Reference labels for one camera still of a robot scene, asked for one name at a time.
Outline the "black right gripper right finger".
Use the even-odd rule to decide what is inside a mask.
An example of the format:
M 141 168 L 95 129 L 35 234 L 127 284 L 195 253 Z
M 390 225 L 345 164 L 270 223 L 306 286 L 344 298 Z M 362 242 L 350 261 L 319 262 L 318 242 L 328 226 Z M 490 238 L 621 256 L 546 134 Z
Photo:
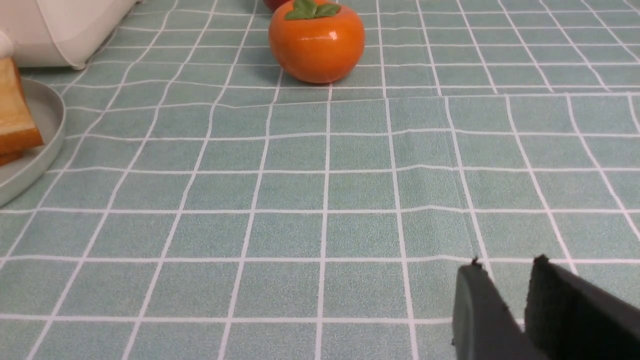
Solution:
M 550 262 L 534 259 L 525 333 L 551 360 L 637 360 L 639 308 Z

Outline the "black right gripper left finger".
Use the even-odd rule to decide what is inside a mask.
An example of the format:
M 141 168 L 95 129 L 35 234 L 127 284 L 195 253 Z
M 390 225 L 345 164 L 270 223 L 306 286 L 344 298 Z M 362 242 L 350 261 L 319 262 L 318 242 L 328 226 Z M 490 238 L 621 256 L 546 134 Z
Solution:
M 483 265 L 473 258 L 455 278 L 452 341 L 458 360 L 546 360 L 522 332 Z

